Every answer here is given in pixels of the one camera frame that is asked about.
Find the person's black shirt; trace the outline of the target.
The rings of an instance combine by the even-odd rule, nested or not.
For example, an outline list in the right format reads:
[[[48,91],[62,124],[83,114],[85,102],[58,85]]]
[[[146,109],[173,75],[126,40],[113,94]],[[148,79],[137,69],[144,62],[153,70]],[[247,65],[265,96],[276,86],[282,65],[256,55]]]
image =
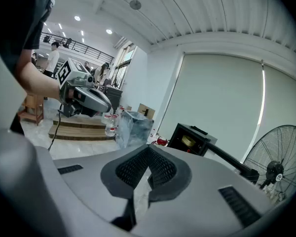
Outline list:
[[[0,0],[0,56],[14,73],[23,50],[39,48],[55,0]]]

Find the black floor fan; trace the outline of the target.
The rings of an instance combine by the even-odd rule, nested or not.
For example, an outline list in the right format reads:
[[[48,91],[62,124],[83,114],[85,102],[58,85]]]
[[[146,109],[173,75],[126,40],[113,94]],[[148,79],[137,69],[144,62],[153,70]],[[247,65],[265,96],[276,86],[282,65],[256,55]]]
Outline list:
[[[262,136],[250,150],[244,165],[257,171],[249,178],[273,204],[296,192],[296,126],[282,125]]]

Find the clear water bottle red label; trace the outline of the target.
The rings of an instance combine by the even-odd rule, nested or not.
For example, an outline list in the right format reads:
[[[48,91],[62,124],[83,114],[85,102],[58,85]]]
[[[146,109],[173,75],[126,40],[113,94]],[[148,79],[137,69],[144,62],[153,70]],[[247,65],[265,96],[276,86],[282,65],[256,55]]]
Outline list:
[[[105,121],[105,134],[108,137],[114,137],[116,135],[117,123],[118,123],[118,114],[115,114],[113,109],[108,113],[104,114]]]

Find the black balcony railing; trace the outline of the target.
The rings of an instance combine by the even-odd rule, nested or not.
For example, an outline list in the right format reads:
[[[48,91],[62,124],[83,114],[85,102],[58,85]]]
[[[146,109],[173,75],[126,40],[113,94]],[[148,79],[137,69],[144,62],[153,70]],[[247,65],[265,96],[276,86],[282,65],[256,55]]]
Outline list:
[[[53,42],[58,42],[61,49],[77,53],[78,55],[85,55],[93,60],[98,60],[100,62],[107,62],[112,64],[114,57],[102,52],[98,49],[85,45],[84,43],[75,41],[71,38],[61,37],[51,33],[43,32],[40,37],[40,41],[46,44],[52,44]]]

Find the brown cardboard box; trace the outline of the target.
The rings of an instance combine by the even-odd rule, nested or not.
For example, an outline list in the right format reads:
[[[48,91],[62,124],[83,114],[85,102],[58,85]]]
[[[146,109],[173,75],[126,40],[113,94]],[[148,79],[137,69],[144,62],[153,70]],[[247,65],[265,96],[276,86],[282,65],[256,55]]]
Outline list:
[[[155,110],[152,109],[152,108],[149,108],[148,106],[146,106],[144,104],[140,104],[139,107],[138,107],[137,112],[143,114],[148,119],[153,119]]]

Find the translucent plastic container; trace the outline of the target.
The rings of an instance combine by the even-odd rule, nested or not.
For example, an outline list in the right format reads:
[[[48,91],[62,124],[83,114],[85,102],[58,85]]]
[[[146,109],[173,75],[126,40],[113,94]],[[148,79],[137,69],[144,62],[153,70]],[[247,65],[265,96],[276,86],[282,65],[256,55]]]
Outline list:
[[[154,121],[142,113],[124,111],[118,122],[115,141],[123,149],[147,143]]]

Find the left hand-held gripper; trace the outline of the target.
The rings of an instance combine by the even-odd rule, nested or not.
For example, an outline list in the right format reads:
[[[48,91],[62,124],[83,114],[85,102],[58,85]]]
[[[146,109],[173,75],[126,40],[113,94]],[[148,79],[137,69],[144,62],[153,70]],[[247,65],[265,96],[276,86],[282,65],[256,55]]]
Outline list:
[[[58,112],[68,118],[74,115],[95,116],[111,110],[108,97],[94,87],[93,76],[81,62],[68,58],[57,72],[61,107]],[[74,89],[74,98],[65,99],[67,89]]]

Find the white roller blind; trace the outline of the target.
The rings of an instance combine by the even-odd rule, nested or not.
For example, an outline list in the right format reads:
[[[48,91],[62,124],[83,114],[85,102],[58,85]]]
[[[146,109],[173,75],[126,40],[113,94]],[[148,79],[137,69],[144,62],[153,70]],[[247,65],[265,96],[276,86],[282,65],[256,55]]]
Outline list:
[[[296,80],[265,65],[258,121],[253,138],[241,162],[244,162],[261,137],[281,125],[296,126]]]
[[[195,125],[216,146],[242,160],[258,125],[262,66],[243,58],[185,55],[159,133],[170,139],[178,123]]]

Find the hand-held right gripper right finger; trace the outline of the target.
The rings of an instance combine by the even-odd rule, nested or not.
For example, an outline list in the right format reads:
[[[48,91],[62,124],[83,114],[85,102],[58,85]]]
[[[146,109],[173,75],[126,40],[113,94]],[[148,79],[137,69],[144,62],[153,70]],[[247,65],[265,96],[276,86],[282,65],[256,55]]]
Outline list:
[[[148,183],[151,191],[149,202],[161,202],[175,199],[191,182],[192,172],[189,165],[164,151],[165,147],[148,147],[148,168],[151,175]]]

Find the black box appliance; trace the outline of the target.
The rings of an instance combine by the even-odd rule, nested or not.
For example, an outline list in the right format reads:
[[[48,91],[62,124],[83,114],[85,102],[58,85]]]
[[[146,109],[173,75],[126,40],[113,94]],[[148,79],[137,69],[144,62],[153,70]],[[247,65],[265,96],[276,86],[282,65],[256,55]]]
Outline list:
[[[222,158],[224,161],[235,167],[240,175],[253,184],[256,184],[259,178],[259,173],[253,168],[247,167],[238,161],[235,157],[223,151],[215,145],[217,139],[209,134],[204,135],[189,128],[190,125],[178,123],[175,131],[168,143],[169,148],[174,148],[186,153],[204,157],[208,153]],[[182,142],[182,137],[186,135],[195,141],[193,147],[188,147]]]

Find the wooden steps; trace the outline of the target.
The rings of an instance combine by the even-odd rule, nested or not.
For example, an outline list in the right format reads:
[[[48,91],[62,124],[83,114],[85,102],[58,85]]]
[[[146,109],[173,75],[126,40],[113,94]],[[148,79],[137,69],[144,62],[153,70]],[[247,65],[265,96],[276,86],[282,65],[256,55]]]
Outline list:
[[[100,117],[81,118],[78,116],[67,118],[61,115],[60,125],[58,126],[58,115],[53,119],[53,125],[48,135],[53,138],[57,129],[56,139],[75,140],[75,141],[104,141],[113,140],[105,134],[106,125],[101,122]]]

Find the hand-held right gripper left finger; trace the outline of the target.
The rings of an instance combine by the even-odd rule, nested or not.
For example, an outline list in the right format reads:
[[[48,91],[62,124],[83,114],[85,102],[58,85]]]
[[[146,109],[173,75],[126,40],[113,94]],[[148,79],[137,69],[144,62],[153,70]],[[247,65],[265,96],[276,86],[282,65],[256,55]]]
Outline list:
[[[148,168],[148,145],[108,162],[101,170],[101,181],[109,193],[118,198],[131,199]]]

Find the wooden stool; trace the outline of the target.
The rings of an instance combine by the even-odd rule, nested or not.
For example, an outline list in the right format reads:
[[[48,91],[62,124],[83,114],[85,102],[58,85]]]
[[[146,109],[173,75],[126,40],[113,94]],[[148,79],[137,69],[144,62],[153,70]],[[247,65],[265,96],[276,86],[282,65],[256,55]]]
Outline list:
[[[32,93],[27,93],[17,116],[19,121],[22,119],[31,120],[38,126],[44,119],[44,98]]]

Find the beige plastic piece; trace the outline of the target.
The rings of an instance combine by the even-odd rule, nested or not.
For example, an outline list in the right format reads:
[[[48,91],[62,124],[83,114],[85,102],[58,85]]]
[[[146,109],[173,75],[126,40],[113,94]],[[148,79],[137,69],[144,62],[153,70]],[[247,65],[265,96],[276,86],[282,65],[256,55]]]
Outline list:
[[[186,135],[182,137],[182,142],[188,147],[193,147],[195,145],[195,141]]]

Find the person's left forearm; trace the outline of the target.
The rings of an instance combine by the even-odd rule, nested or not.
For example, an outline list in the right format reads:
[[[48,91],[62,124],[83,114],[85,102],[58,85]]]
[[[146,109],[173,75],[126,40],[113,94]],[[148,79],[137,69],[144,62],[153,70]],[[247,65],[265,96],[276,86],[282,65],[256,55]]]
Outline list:
[[[26,91],[60,101],[58,82],[42,74],[34,66],[31,50],[22,50],[16,63],[14,75]]]

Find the dark cabinet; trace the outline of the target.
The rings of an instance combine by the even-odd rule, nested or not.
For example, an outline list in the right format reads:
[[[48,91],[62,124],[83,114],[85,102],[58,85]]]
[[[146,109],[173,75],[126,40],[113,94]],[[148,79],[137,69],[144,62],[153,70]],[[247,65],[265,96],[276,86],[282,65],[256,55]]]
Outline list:
[[[118,88],[108,85],[105,89],[105,95],[110,100],[113,111],[116,112],[117,108],[119,107],[122,91]]]

